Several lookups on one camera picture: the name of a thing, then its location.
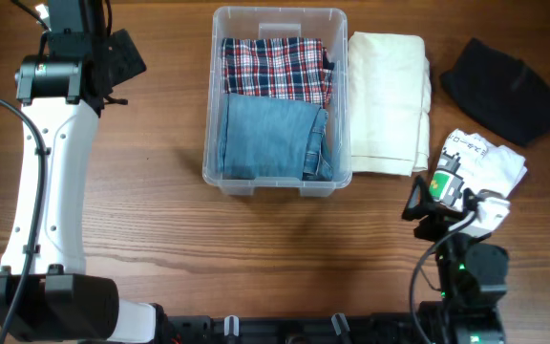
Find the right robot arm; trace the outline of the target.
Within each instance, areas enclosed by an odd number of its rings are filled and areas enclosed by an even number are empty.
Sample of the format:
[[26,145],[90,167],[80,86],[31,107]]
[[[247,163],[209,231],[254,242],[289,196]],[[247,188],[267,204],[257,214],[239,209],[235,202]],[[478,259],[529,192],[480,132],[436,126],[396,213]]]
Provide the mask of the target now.
[[[409,309],[412,328],[421,343],[503,344],[506,335],[497,303],[507,293],[509,254],[485,242],[509,214],[510,203],[495,192],[462,192],[462,209],[438,203],[420,177],[412,184],[402,212],[417,220],[414,237],[432,245],[412,271]],[[418,275],[426,261],[436,262],[439,302],[414,301]]]

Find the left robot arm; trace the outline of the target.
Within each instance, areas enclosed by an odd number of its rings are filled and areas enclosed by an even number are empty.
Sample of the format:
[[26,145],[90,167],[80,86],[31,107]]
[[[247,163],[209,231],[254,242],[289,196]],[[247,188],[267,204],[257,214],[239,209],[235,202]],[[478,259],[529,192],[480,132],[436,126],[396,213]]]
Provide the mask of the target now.
[[0,262],[0,342],[163,343],[157,304],[124,300],[86,272],[82,211],[89,156],[114,88],[146,69],[132,38],[114,31],[106,1],[50,0],[34,18],[38,52],[15,73],[24,151],[17,207]]

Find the blue denim jeans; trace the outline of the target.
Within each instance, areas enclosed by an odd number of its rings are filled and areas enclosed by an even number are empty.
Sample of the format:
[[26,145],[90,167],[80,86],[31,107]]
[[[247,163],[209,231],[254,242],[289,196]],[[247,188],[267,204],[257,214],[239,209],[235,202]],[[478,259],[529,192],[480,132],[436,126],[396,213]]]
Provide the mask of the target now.
[[228,94],[219,129],[218,171],[227,179],[329,181],[333,168],[327,124],[328,111],[317,104]]

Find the red plaid shirt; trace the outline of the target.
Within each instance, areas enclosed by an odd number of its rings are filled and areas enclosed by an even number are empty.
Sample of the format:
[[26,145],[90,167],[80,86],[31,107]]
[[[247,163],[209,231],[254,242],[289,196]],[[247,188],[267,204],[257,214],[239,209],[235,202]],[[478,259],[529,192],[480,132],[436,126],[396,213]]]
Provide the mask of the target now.
[[228,94],[330,103],[335,64],[319,38],[225,38],[221,59]]

